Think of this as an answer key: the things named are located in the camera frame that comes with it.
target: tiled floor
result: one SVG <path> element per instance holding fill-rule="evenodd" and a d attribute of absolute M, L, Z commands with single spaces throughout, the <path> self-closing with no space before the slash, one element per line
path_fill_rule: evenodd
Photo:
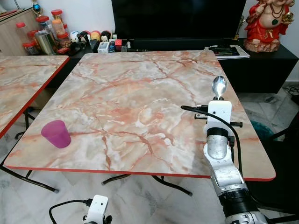
<path fill-rule="evenodd" d="M 249 118 L 265 124 L 273 132 L 288 127 L 299 109 L 284 90 L 278 94 L 240 93 L 238 96 Z M 14 135 L 23 130 L 24 118 L 20 117 L 0 140 L 0 158 L 14 145 Z M 107 214 L 113 216 L 113 224 L 224 223 L 222 207 L 208 179 L 166 178 L 192 191 L 193 197 L 189 197 L 159 184 L 151 176 L 130 176 L 102 186 L 101 182 L 109 177 L 111 175 L 49 171 L 31 174 L 32 179 L 58 188 L 60 191 L 55 194 L 0 171 L 0 224 L 49 224 L 48 211 L 52 205 L 92 198 L 95 194 L 109 198 Z M 283 215 L 267 210 L 263 212 L 269 217 Z M 53 211 L 58 224 L 81 224 L 85 214 L 87 207 L 79 203 Z"/>

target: ganesha statue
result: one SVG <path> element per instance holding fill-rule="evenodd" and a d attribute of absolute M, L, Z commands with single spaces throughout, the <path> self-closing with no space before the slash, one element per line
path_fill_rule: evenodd
<path fill-rule="evenodd" d="M 279 34 L 285 35 L 288 25 L 293 22 L 289 7 L 295 0 L 260 0 L 251 7 L 246 20 L 248 26 L 244 47 L 253 52 L 277 51 Z"/>

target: black tv screen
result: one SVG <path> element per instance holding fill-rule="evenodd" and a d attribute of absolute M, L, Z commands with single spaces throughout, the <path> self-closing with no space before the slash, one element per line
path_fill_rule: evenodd
<path fill-rule="evenodd" d="M 246 0 L 112 0 L 115 32 L 128 38 L 233 38 Z"/>

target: metal spoon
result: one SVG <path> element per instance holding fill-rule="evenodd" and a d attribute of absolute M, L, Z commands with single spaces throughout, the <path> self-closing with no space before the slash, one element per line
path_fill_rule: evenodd
<path fill-rule="evenodd" d="M 212 83 L 213 92 L 218 99 L 225 93 L 226 87 L 227 83 L 223 76 L 217 76 Z"/>

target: pink plastic cup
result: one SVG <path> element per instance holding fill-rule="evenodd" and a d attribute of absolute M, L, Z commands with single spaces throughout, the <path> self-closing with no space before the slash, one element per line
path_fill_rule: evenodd
<path fill-rule="evenodd" d="M 42 128 L 42 136 L 57 148 L 67 147 L 71 142 L 70 134 L 62 120 L 54 120 Z"/>

